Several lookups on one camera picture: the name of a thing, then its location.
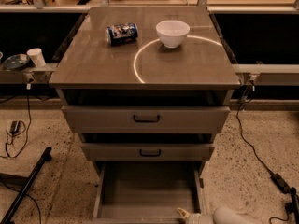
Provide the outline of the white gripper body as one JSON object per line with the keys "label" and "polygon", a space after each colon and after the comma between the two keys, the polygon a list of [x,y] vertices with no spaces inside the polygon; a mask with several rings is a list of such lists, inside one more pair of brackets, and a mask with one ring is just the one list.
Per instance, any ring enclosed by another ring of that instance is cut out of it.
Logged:
{"label": "white gripper body", "polygon": [[186,219],[186,224],[214,224],[214,221],[211,215],[194,213]]}

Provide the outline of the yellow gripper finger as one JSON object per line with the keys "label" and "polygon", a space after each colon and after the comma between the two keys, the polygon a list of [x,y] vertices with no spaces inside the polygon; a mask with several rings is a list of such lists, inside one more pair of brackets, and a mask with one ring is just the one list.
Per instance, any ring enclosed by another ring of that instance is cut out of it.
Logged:
{"label": "yellow gripper finger", "polygon": [[177,213],[183,220],[186,220],[191,215],[187,210],[180,207],[177,208]]}

